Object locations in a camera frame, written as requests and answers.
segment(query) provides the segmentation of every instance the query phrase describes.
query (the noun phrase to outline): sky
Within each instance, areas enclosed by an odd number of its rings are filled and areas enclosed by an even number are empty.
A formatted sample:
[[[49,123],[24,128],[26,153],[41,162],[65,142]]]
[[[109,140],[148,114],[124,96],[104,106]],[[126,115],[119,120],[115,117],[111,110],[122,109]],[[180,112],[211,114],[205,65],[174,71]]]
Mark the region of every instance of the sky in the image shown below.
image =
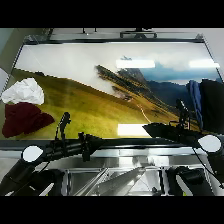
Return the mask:
[[[215,69],[191,70],[191,60],[210,59],[202,43],[67,43],[25,45],[16,68],[69,78],[113,94],[112,84],[98,77],[96,65],[117,72],[116,60],[154,60],[156,68],[143,71],[147,80],[186,84],[190,79],[215,79]]]

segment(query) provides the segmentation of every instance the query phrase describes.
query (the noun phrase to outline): dark red cloth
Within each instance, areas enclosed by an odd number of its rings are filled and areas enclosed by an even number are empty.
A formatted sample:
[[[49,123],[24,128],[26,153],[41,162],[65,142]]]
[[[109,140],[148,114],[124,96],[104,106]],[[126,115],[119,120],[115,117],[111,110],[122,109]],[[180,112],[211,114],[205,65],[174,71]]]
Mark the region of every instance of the dark red cloth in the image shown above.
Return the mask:
[[[5,105],[5,124],[2,134],[13,137],[24,132],[29,134],[54,122],[54,118],[31,103]]]

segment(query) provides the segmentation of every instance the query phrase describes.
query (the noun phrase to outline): clothing pile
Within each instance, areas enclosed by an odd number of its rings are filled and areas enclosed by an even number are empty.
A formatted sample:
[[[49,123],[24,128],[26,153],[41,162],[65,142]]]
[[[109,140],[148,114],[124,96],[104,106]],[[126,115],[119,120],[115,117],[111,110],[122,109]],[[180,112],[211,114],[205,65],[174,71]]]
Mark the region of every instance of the clothing pile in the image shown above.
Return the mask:
[[[200,129],[224,134],[224,85],[208,79],[200,84],[190,80],[187,89]]]
[[[54,122],[51,115],[42,113],[37,106],[33,105],[44,103],[43,90],[34,78],[16,82],[2,93],[1,99],[4,103],[10,101],[15,103],[5,105],[2,134],[6,138],[22,133],[29,134]]]

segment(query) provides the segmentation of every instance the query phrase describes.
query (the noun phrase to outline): white circular joint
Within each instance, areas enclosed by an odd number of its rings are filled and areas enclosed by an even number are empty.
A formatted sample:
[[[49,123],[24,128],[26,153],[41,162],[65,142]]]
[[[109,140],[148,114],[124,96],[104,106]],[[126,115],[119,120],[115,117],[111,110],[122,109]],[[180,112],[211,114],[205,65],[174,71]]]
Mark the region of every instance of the white circular joint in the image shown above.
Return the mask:
[[[23,150],[22,158],[26,162],[34,162],[40,157],[42,153],[43,150],[41,148],[36,145],[31,145]]]
[[[220,139],[214,135],[206,135],[200,138],[198,142],[206,152],[217,152],[222,146]]]

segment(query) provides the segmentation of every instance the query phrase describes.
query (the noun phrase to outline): blue garment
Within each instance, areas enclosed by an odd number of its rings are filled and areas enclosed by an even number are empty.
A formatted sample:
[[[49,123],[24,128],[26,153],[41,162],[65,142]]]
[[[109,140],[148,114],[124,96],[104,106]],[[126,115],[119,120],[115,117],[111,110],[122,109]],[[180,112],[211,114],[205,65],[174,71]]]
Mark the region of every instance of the blue garment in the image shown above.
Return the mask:
[[[196,81],[189,81],[189,90],[190,96],[194,104],[194,109],[196,113],[197,120],[199,122],[200,129],[203,128],[203,119],[201,113],[201,92],[200,92],[200,84]]]

